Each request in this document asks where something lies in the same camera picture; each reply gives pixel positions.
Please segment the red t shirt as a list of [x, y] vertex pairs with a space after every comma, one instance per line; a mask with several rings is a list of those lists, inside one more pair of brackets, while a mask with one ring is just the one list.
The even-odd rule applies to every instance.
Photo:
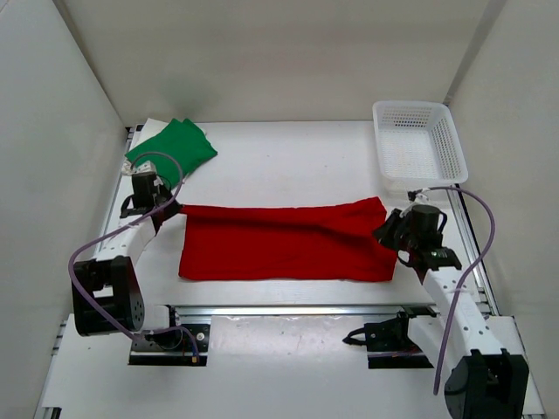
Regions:
[[320, 207], [186, 205], [181, 278], [193, 281], [392, 280], [397, 255], [373, 232], [387, 211], [377, 197]]

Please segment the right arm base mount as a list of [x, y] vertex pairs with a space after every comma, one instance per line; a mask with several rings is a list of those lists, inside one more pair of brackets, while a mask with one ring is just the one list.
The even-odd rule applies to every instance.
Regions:
[[349, 332], [342, 342], [366, 348], [368, 369], [432, 369], [433, 365], [408, 336], [408, 327], [411, 319], [436, 316], [429, 306], [403, 306], [394, 318], [365, 323]]

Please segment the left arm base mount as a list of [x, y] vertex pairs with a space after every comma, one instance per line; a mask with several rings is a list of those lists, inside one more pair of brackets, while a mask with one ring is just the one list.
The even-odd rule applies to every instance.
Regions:
[[211, 317], [181, 306], [156, 306], [146, 329], [174, 330], [142, 337], [131, 344], [128, 364], [150, 367], [205, 367], [210, 348]]

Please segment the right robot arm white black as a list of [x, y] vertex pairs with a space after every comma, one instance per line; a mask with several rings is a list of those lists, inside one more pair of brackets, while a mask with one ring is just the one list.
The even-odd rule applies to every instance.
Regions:
[[393, 210], [373, 233], [376, 241], [411, 268], [438, 313], [416, 315], [392, 327], [401, 348], [415, 346], [435, 368], [434, 391], [452, 418], [520, 418], [528, 364], [493, 334], [466, 286], [466, 269], [443, 245], [447, 216], [427, 204]]

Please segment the white plastic basket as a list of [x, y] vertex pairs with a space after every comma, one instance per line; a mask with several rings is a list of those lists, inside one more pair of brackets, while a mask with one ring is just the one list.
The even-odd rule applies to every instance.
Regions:
[[378, 164], [388, 191], [452, 186], [468, 179], [447, 106], [416, 100], [377, 101], [372, 119]]

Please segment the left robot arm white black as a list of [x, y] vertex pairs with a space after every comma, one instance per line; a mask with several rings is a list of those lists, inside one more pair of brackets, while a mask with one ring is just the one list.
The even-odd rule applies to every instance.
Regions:
[[133, 192], [121, 205], [119, 232], [102, 239], [93, 258], [72, 263], [73, 313], [81, 336], [121, 329], [137, 333], [144, 325], [146, 309], [135, 264], [182, 205], [154, 172], [135, 174], [131, 183]]

